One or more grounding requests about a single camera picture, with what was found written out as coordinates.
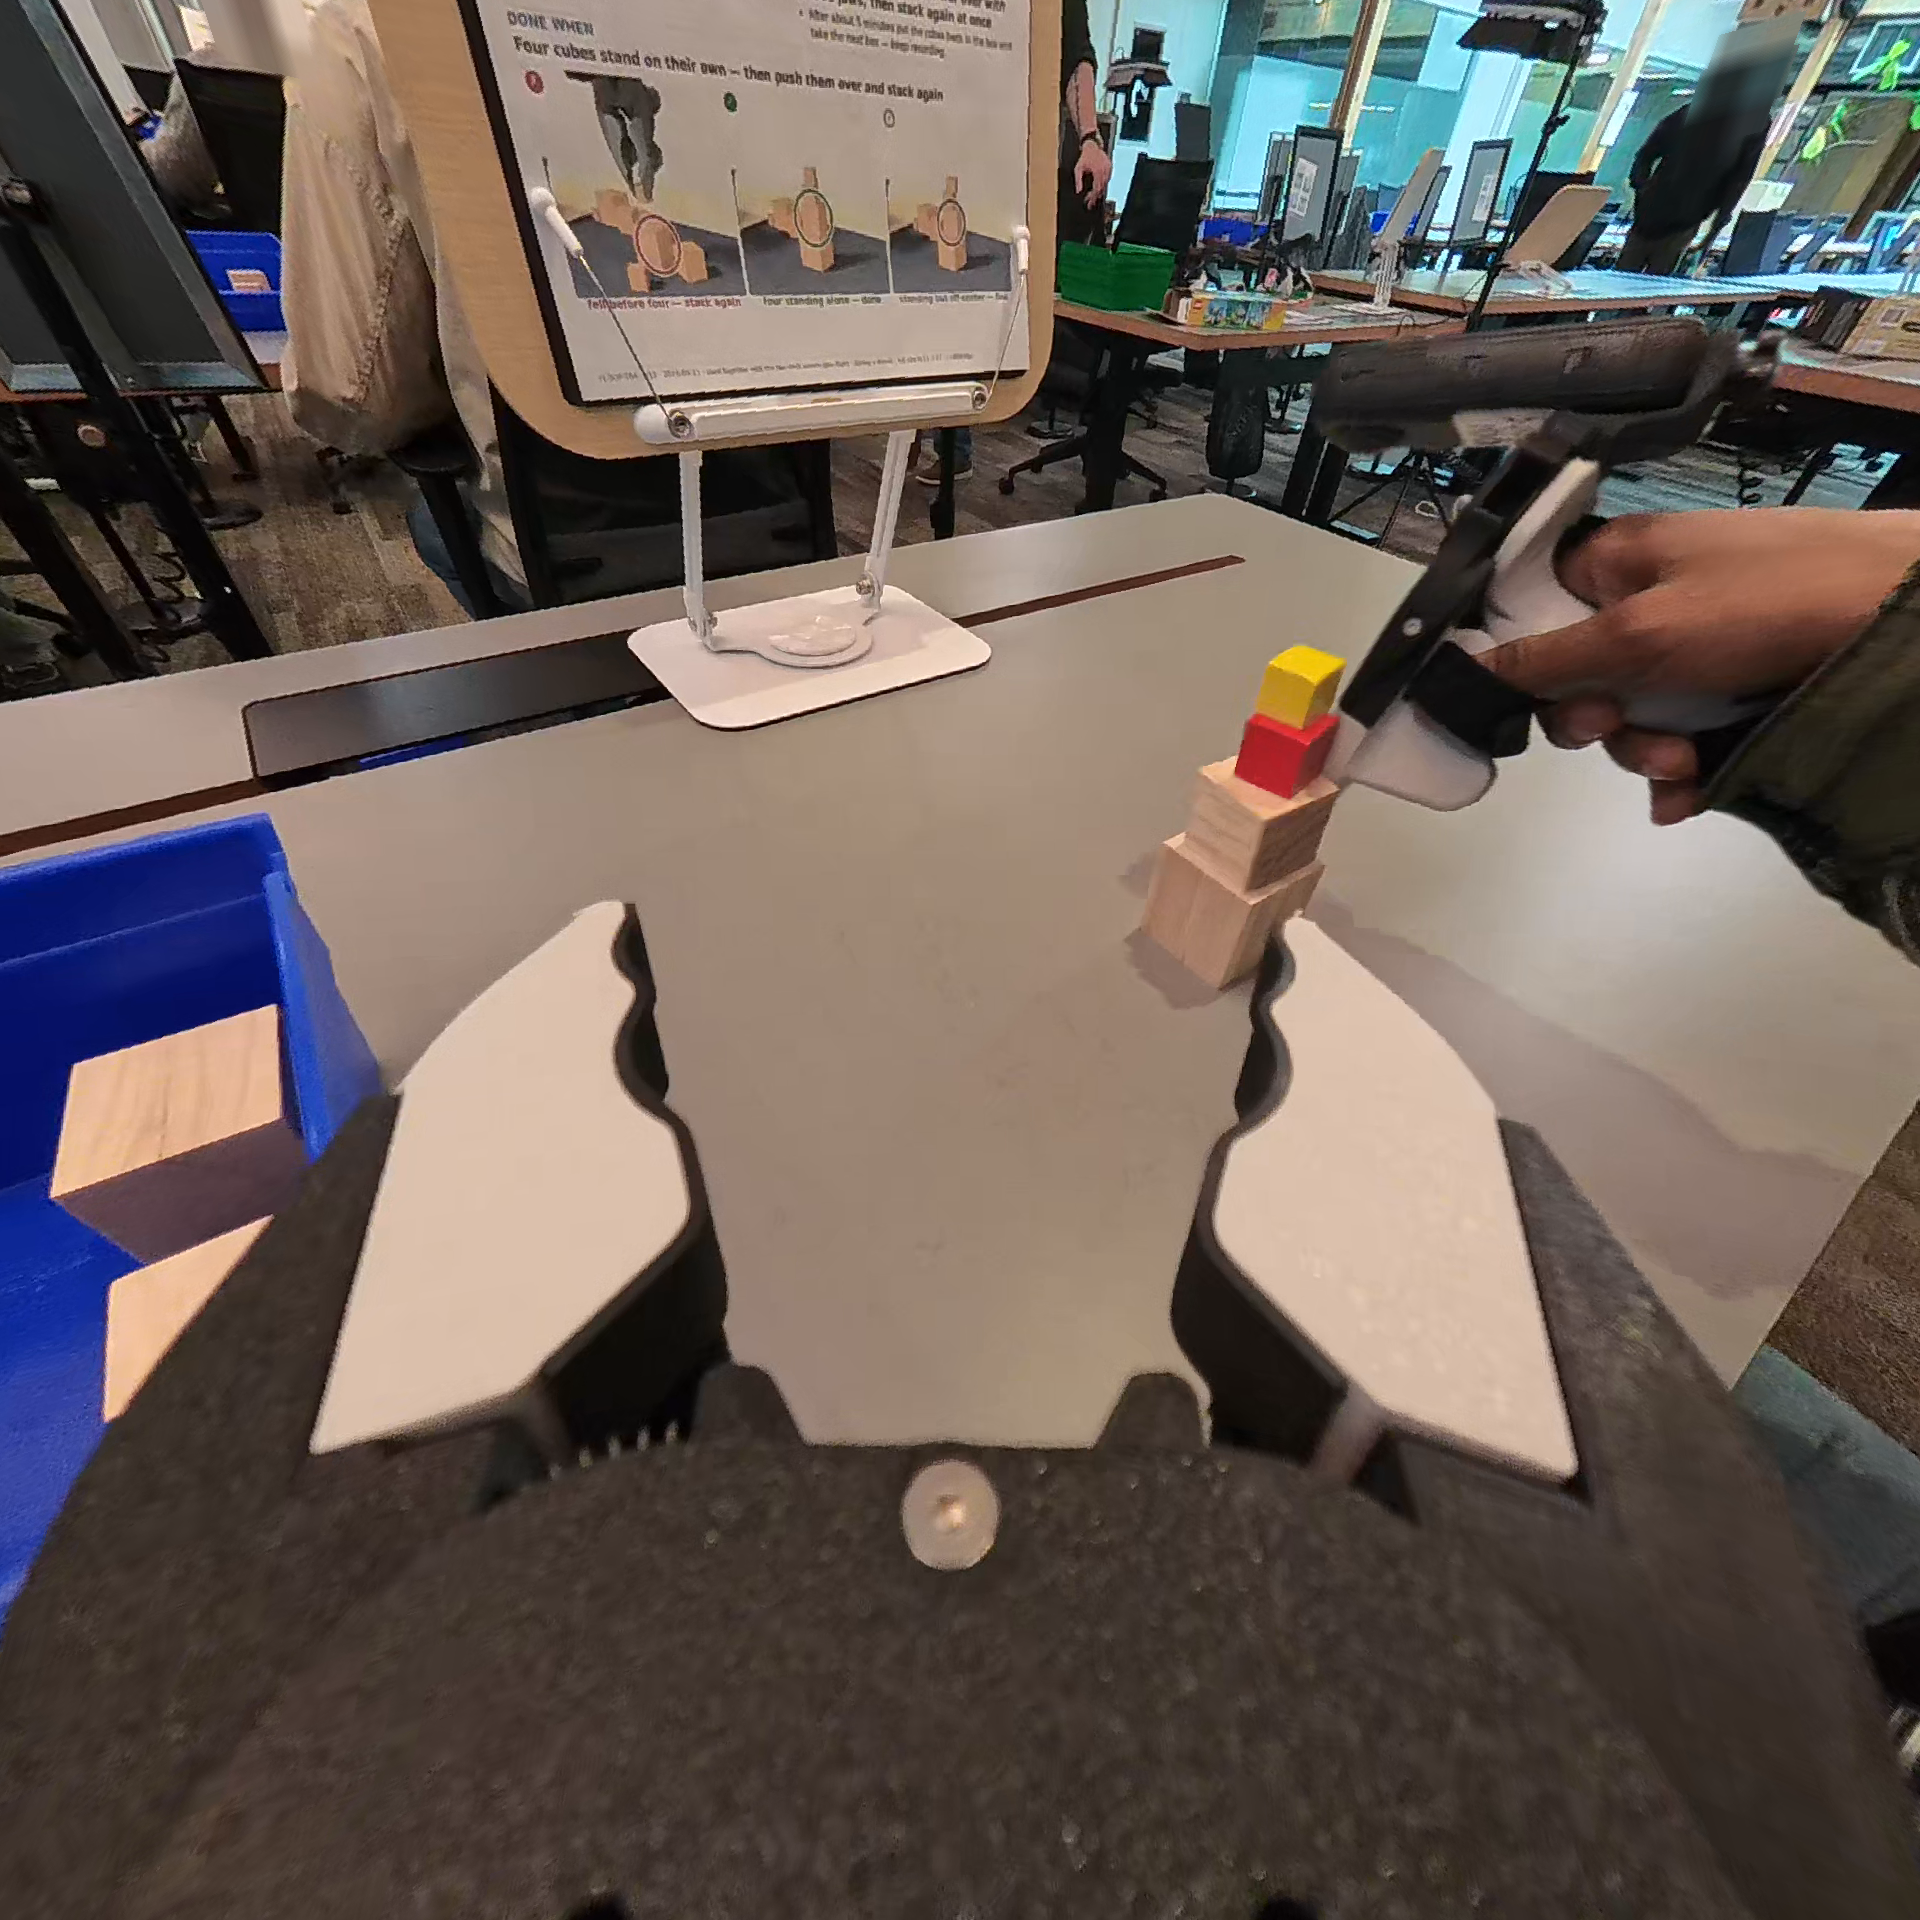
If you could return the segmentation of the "person's leg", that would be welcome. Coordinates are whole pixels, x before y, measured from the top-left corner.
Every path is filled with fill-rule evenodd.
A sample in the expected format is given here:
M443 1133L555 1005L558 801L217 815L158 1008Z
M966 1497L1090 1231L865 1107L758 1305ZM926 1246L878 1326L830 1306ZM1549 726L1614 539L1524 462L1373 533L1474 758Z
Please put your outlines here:
M1918 1459L1872 1417L1762 1346L1731 1390L1796 1519L1829 1554L1918 1797Z

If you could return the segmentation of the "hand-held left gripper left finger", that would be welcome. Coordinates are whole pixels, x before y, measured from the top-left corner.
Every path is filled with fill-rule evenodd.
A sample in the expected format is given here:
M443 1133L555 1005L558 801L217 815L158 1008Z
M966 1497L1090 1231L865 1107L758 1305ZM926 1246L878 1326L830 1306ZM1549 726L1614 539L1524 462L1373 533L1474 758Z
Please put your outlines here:
M684 1417L726 1355L700 1154L632 903L477 995L399 1090L311 1454L518 1428L542 1455Z

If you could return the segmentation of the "medium plain wooden cube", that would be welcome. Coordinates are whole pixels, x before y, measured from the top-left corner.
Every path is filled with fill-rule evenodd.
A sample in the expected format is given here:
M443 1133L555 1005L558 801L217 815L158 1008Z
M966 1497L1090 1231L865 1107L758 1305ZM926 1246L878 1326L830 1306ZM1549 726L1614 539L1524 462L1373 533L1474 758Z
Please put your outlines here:
M1293 797L1239 781L1236 762L1196 772L1184 847L1215 878L1253 896L1319 861L1340 788L1328 780Z

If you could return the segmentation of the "blue plastic bin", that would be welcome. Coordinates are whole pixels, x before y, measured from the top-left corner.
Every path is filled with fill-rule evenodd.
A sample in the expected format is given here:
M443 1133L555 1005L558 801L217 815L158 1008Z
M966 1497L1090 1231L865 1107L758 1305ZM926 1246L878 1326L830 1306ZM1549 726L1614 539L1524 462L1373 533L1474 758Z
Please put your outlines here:
M107 1431L108 1287L137 1263L54 1202L68 1071L263 1005L316 1159L382 1084L267 815L6 871L3 1609Z

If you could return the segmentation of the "red wooden cube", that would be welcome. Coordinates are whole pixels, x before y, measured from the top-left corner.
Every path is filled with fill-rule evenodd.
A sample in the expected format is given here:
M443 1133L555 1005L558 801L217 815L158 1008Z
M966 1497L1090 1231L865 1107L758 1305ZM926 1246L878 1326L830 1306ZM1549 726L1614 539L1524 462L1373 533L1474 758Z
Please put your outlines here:
M1284 722L1253 712L1243 726L1232 774L1265 795L1293 800L1324 776L1331 745L1340 735L1340 716L1327 712L1312 722Z

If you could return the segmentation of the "black framed easel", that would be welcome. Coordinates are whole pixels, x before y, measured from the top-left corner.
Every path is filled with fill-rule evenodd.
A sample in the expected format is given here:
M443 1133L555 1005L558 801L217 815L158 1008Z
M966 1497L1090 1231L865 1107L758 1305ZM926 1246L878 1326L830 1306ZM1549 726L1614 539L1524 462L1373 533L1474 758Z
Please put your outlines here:
M268 659L167 427L167 403L253 397L263 374L59 6L3 6L3 201L6 403L101 428L211 636Z

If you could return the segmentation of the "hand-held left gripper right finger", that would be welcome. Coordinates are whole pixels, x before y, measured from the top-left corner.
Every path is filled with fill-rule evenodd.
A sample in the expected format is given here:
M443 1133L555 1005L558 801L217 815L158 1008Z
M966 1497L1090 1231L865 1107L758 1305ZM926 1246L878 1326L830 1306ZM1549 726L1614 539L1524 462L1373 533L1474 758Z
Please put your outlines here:
M1431 1444L1558 1486L1565 1390L1494 1100L1319 927L1271 938L1171 1287L1215 1444L1354 1482Z

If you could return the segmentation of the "person's right hand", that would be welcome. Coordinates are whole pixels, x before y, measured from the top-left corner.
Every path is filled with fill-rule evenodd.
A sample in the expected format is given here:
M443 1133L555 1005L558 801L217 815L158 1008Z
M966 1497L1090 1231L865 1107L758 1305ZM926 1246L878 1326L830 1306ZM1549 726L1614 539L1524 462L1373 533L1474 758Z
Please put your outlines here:
M1483 662L1543 703L1558 749L1603 749L1674 826L1706 804L1696 745L1629 710L1794 692L1866 632L1914 558L1914 511L1622 514L1560 564L1591 613Z

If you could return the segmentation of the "green plastic crate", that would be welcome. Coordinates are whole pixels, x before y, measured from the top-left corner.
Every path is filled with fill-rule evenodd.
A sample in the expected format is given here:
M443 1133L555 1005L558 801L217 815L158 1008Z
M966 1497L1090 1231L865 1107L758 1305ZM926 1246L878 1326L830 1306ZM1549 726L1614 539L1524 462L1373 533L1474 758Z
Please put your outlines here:
M1116 248L1061 241L1056 253L1058 298L1092 312L1160 315L1180 257L1174 252L1118 243Z

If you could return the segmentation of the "white document stand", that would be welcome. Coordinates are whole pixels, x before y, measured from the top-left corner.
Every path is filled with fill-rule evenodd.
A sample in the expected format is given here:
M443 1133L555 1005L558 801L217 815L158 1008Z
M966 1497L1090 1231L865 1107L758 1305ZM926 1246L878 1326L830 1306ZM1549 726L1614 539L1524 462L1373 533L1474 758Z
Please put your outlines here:
M683 611L641 625L629 650L666 698L716 731L746 731L983 667L986 640L889 583L897 511L917 432L1011 418L1038 393L1056 298L1056 131L1062 7L1035 7L1029 190L1042 276L1033 281L1033 361L983 391L896 388L774 393L719 405L583 405L558 385L536 285L489 131L462 6L371 6L399 112L416 142L430 222L494 397L539 440L588 460L678 462ZM875 530L859 575L775 589L722 608L708 594L713 549L703 464L746 450L884 437Z

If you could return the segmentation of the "pale wooden cube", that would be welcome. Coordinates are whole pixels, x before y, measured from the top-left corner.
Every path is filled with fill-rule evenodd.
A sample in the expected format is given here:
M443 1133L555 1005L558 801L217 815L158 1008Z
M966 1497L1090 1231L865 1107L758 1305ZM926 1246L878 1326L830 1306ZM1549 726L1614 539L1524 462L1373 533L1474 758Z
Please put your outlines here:
M267 1005L77 1064L50 1201L149 1266L274 1217L304 1166Z
M160 1360L268 1225L268 1217L252 1220L112 1282L101 1376L104 1422L113 1422L126 1410Z

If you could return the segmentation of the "instruction sheet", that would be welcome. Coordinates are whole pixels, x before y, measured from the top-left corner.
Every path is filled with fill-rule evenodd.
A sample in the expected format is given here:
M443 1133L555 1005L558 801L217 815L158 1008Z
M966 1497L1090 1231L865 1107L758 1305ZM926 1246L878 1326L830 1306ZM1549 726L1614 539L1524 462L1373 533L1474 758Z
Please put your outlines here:
M1033 365L1035 7L462 6L583 405L983 391Z

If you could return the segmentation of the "large plain wooden cube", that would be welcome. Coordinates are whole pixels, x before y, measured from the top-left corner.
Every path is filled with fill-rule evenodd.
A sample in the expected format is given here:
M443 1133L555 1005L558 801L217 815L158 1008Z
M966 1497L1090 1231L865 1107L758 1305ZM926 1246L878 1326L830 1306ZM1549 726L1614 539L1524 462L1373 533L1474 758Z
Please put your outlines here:
M1174 834L1156 852L1139 930L1196 982L1225 989L1258 972L1269 938L1308 905L1322 876L1314 861L1246 894Z

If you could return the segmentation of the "black tripod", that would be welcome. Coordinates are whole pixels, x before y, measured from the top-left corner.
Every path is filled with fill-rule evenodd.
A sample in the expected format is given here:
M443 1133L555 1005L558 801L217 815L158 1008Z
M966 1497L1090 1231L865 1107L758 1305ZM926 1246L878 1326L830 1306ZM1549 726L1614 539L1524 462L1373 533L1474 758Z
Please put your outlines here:
M1553 134L1567 121L1567 96L1581 64L1588 58L1598 25L1603 24L1603 6L1588 2L1479 2L1475 24L1463 34L1460 44L1474 53L1511 53L1520 62L1549 64L1560 68L1560 83L1553 93L1553 107L1537 131L1531 157L1521 176L1521 187L1515 199L1511 215L1506 219L1499 247L1489 253L1475 299L1465 312L1463 331L1474 336L1485 318L1496 280L1515 253L1520 237L1520 215L1527 199L1534 192L1534 177L1543 167Z

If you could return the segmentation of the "small blue storage bin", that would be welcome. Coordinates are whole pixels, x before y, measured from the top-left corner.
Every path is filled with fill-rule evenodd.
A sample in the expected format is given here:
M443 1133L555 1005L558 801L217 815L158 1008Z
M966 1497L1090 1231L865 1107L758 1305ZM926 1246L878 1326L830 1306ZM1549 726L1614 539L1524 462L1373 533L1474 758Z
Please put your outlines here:
M246 336L286 332L282 241L274 232L186 228L227 319Z

